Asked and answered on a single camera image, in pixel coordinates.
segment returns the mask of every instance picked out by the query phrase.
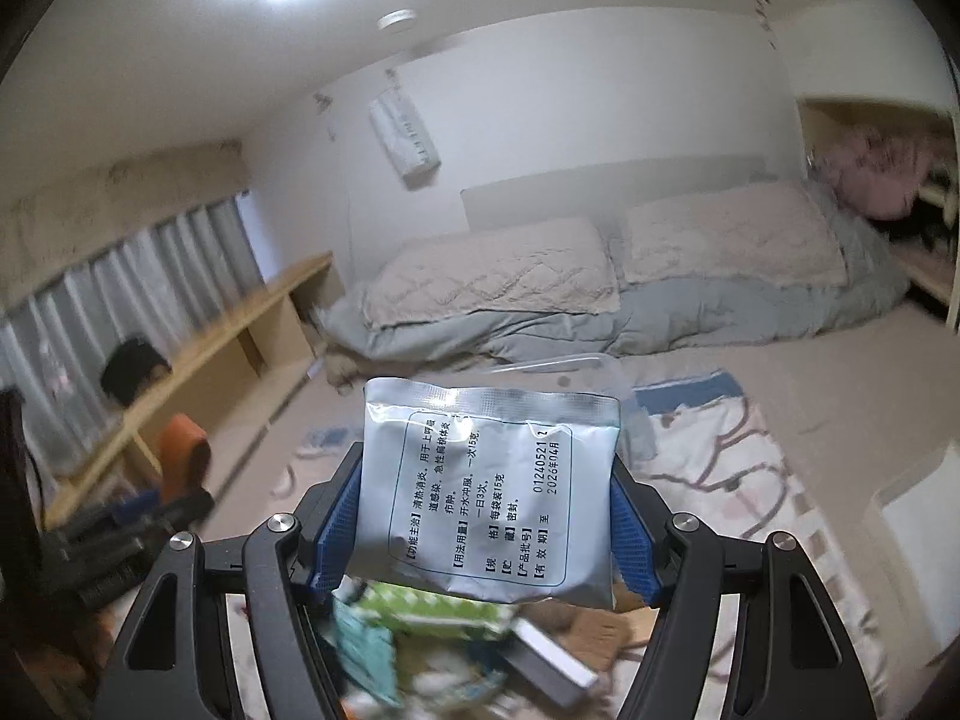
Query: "wooden desk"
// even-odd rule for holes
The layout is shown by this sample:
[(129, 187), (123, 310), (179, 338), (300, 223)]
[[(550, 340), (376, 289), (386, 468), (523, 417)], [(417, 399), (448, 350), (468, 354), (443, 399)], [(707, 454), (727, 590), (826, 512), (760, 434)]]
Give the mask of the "wooden desk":
[(214, 457), (208, 489), (216, 496), (240, 455), (314, 362), (291, 293), (323, 288), (332, 260), (328, 252), (291, 266), (184, 346), (170, 375), (124, 411), (119, 427), (83, 469), (59, 480), (61, 488), (46, 514), (48, 527), (68, 519), (120, 457), (159, 473), (151, 447), (177, 412), (187, 413), (210, 434)]

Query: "white wall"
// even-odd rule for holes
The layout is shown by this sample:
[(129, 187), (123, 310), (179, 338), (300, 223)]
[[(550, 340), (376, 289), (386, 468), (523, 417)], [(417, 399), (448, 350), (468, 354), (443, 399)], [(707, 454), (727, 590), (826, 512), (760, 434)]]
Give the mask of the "white wall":
[(245, 139), (245, 220), (265, 274), (332, 248), (344, 280), (370, 278), (406, 240), (467, 229), (462, 189), (520, 175), (690, 154), (762, 154), (771, 172), (800, 171), (786, 72), (745, 16), (565, 11), (474, 29), (398, 65), (443, 159), (416, 191), (368, 122), (387, 66), (323, 88), (325, 114), (305, 95)]
[(937, 35), (912, 0), (838, 0), (774, 24), (798, 97), (952, 107)]

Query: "blue gripper pad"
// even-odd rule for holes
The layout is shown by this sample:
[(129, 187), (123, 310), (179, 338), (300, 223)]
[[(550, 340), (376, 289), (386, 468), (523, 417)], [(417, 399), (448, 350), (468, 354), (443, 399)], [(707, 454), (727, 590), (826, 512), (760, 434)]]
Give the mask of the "blue gripper pad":
[[(317, 539), (317, 571), (310, 580), (310, 589), (318, 600), (325, 599), (340, 585), (353, 552), (360, 504), (360, 469), (358, 465), (347, 480)], [(610, 537), (613, 557), (627, 587), (647, 604), (655, 603), (661, 584), (654, 573), (653, 543), (620, 483), (613, 477), (610, 480)]]
[(358, 463), (314, 544), (317, 550), (316, 573), (310, 579), (310, 590), (319, 601), (340, 586), (353, 554), (357, 509), (360, 507), (360, 469)]
[(627, 588), (654, 605), (661, 584), (654, 572), (654, 543), (616, 478), (610, 480), (610, 548)]

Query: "smoke detector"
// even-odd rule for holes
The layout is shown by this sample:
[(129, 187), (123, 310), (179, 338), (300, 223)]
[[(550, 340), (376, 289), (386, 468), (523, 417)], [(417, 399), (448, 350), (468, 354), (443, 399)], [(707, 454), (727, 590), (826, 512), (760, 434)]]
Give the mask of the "smoke detector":
[(388, 13), (376, 23), (376, 28), (387, 35), (405, 32), (416, 23), (416, 10), (409, 8)]

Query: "beige pillow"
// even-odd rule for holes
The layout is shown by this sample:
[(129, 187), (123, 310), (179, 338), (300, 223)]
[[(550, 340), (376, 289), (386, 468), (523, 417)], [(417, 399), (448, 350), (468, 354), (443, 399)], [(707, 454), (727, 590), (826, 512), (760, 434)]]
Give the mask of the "beige pillow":
[(676, 276), (747, 276), (778, 287), (842, 287), (847, 267), (820, 209), (798, 182), (749, 184), (653, 200), (627, 211), (631, 284)]
[(473, 311), (601, 314), (620, 308), (613, 265), (583, 218), (407, 245), (368, 287), (373, 328)]

